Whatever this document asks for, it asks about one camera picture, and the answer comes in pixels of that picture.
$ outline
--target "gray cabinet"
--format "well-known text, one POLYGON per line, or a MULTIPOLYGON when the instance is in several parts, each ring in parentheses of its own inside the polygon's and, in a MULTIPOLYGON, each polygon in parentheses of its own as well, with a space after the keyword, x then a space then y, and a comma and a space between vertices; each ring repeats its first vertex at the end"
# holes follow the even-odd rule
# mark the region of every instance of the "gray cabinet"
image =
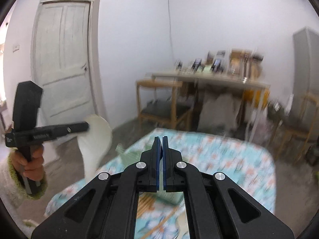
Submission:
MULTIPOLYGON (((299 114, 301 99, 299 96, 308 90, 319 95, 319 33, 305 27, 293 35, 295 51, 295 75, 293 93, 294 99, 291 112, 299 114)), ((304 123, 310 126, 314 116, 315 107, 307 107, 304 123)), ((317 118, 312 139, 319 135, 319 118, 317 118)))

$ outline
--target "human hand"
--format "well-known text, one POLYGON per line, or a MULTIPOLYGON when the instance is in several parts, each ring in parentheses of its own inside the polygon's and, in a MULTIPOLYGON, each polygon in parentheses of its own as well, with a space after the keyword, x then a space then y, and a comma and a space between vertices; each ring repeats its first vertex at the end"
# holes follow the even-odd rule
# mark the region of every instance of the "human hand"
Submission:
POLYGON ((32 161, 28 162, 24 156, 15 150, 10 154, 13 167, 20 172, 21 165, 24 167, 23 175, 31 180, 40 181, 44 177, 43 168, 43 145, 31 146, 32 161))

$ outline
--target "chair seat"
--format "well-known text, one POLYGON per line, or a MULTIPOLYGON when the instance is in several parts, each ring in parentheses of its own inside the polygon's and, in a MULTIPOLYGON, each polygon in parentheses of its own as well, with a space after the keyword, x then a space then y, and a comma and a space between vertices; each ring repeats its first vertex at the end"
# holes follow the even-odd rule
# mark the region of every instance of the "chair seat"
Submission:
POLYGON ((305 134, 309 133, 309 128, 302 123, 302 121, 294 116, 294 115, 289 115, 289 116, 285 116, 282 119, 283 121, 283 125, 290 130, 296 130, 305 134))
MULTIPOLYGON (((180 118, 184 113, 190 110, 189 106, 176 104, 176 117, 180 118)), ((155 101, 149 103, 146 108, 142 110, 142 114, 156 116, 162 119, 171 119, 172 103, 165 101, 155 101)))

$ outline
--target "flower pattern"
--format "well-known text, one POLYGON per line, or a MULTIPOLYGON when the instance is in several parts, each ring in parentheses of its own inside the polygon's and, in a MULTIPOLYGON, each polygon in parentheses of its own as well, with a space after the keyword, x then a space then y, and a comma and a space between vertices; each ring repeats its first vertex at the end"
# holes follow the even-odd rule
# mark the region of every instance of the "flower pattern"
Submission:
MULTIPOLYGON (((214 174, 222 171, 241 186, 270 212, 275 211, 276 177, 273 159, 269 152, 254 144, 237 139, 223 139, 203 133, 182 132, 157 128, 129 147, 125 153, 143 152, 152 147, 154 137, 168 137, 170 148, 181 152, 185 161, 201 172, 214 174)), ((106 163, 97 173, 122 172, 120 157, 106 163)), ((67 200, 86 185, 82 179, 53 196, 47 205, 45 216, 50 216, 67 200)), ((151 209, 136 220, 135 238, 174 239, 178 235, 176 218, 185 211, 185 202, 176 207, 157 199, 151 209)))

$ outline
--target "white wooden door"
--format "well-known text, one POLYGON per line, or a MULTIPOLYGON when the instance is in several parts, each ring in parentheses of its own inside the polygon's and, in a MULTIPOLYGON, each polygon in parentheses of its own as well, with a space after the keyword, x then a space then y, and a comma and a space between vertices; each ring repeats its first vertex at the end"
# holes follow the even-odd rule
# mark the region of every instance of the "white wooden door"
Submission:
POLYGON ((95 113, 88 63, 88 2, 43 3, 34 33, 35 82, 47 125, 95 113))

